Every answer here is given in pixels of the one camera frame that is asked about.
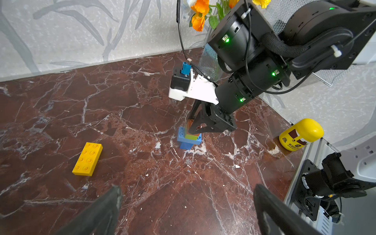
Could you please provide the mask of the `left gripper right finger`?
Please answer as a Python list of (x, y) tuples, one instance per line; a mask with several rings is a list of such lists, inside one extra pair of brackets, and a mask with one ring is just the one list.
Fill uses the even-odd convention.
[(319, 235), (265, 186), (257, 184), (253, 194), (262, 235)]

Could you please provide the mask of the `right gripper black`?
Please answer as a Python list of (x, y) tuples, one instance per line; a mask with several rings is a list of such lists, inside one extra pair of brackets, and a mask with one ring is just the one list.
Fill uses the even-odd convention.
[(233, 113), (277, 84), (290, 85), (291, 71), (281, 59), (261, 55), (234, 72), (227, 82), (215, 88), (219, 104), (195, 100), (187, 121), (193, 119), (191, 134), (235, 131)]

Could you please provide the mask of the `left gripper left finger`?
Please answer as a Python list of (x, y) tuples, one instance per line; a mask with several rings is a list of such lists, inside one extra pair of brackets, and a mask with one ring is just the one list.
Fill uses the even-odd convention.
[(115, 233), (122, 203), (119, 186), (112, 186), (92, 205), (82, 211), (57, 235), (113, 235)]

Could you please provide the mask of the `light blue long lego brick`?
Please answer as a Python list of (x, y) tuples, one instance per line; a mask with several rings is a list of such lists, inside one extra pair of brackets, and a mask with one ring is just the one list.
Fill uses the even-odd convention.
[(186, 145), (200, 145), (202, 142), (202, 134), (187, 134), (185, 128), (181, 126), (178, 129), (177, 141)]

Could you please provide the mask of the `orange small lego brick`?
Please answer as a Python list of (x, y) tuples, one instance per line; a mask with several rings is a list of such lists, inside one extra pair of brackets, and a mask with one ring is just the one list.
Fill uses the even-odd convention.
[(188, 133), (189, 135), (192, 135), (191, 132), (190, 132), (190, 128), (191, 128), (193, 122), (194, 122), (193, 119), (189, 119), (189, 120), (187, 121), (187, 133)]

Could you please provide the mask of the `green small lego brick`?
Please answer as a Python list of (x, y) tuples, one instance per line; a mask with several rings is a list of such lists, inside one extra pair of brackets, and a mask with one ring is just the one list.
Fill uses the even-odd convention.
[(196, 134), (196, 135), (189, 135), (189, 134), (186, 134), (186, 135), (185, 135), (185, 138), (188, 139), (188, 140), (194, 140), (194, 141), (196, 141), (196, 140), (199, 139), (199, 136), (200, 136), (200, 134)]

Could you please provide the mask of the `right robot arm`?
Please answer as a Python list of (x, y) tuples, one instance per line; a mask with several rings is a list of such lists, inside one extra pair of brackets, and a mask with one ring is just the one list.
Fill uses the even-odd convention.
[(238, 2), (209, 39), (229, 80), (214, 86), (213, 102), (195, 100), (189, 133), (234, 131), (236, 110), (262, 93), (291, 92), (291, 75), (303, 83), (320, 70), (348, 69), (375, 30), (373, 6), (314, 1), (275, 33), (251, 1)]

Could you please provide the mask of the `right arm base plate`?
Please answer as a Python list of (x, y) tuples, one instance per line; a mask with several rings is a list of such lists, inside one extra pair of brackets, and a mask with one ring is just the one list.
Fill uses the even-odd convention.
[(307, 186), (305, 177), (307, 174), (316, 171), (319, 171), (319, 168), (312, 161), (305, 160), (291, 196), (291, 201), (312, 221), (317, 219), (321, 200), (314, 197), (315, 194)]

